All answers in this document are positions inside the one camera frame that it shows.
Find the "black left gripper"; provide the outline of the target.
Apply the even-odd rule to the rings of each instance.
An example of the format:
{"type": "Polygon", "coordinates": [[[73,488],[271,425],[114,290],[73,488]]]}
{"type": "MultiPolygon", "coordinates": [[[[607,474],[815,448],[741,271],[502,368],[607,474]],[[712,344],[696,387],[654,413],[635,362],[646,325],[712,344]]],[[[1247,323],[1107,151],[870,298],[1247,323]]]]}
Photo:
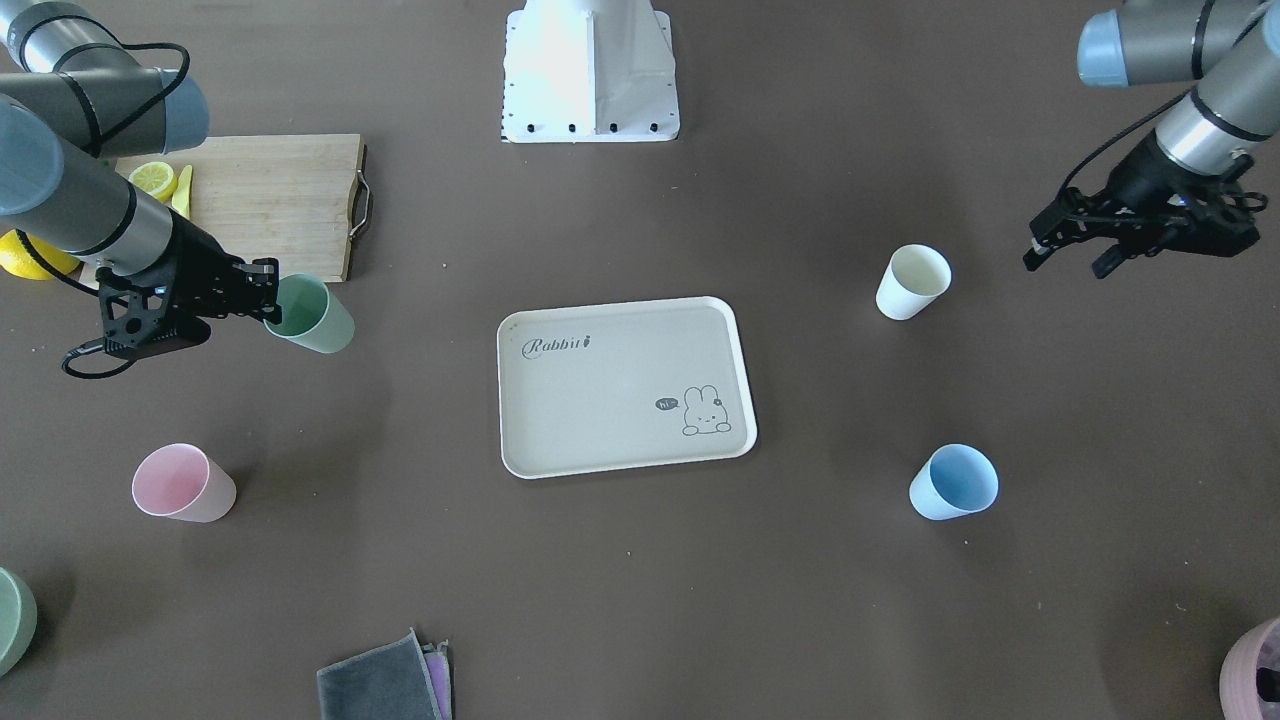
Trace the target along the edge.
{"type": "Polygon", "coordinates": [[[1105,279],[1124,263],[1162,251],[1234,258],[1260,240],[1256,215],[1268,206],[1263,193],[1239,179],[1253,167],[1242,154],[1222,176],[1201,176],[1165,156],[1153,135],[1143,138],[1110,173],[1105,187],[1085,195],[1065,184],[1032,222],[1028,272],[1071,243],[1114,240],[1091,264],[1105,279]]]}

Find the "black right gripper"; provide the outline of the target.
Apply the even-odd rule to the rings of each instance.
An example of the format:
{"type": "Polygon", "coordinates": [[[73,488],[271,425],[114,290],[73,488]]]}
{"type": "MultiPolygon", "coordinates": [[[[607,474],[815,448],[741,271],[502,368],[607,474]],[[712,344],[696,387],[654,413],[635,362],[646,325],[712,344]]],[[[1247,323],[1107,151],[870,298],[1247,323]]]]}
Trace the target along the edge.
{"type": "Polygon", "coordinates": [[[280,266],[275,258],[247,263],[207,232],[169,211],[170,242],[151,266],[123,275],[96,270],[104,352],[125,361],[201,345],[207,318],[230,314],[279,325],[280,266]]]}

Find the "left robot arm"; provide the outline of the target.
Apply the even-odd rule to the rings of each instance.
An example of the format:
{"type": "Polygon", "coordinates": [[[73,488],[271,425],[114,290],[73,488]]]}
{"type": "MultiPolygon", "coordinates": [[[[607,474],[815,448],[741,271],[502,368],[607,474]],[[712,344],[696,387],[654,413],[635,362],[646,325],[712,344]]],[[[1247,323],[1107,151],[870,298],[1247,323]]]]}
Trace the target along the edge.
{"type": "Polygon", "coordinates": [[[1268,200],[1240,179],[1279,128],[1277,23],[1275,1],[1125,1],[1093,15],[1076,46],[1084,85],[1189,88],[1149,114],[1155,128],[1101,191],[1062,183],[1030,222],[1025,268],[1096,237],[1112,241],[1092,265],[1097,278],[1164,251],[1234,258],[1252,247],[1268,200]]]}

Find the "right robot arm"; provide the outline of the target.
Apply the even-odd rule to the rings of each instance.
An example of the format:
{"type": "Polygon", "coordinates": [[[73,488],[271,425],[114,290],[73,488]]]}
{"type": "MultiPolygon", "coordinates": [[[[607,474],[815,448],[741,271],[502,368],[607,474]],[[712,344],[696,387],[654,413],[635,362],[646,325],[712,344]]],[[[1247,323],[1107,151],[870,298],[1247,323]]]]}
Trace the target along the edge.
{"type": "Polygon", "coordinates": [[[72,1],[5,1],[3,219],[96,269],[102,334],[70,357],[123,364],[201,345],[209,320],[279,322],[280,272],[247,261],[111,168],[200,146],[209,106],[189,76],[146,67],[72,1]]]}

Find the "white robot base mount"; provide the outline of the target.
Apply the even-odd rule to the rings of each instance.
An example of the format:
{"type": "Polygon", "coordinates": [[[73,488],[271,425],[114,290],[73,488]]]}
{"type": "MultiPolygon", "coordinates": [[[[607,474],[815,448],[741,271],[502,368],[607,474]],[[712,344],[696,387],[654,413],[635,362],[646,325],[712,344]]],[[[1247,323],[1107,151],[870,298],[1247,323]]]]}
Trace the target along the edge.
{"type": "Polygon", "coordinates": [[[678,137],[671,19],[649,1],[527,1],[507,15],[503,68],[504,142],[678,137]]]}

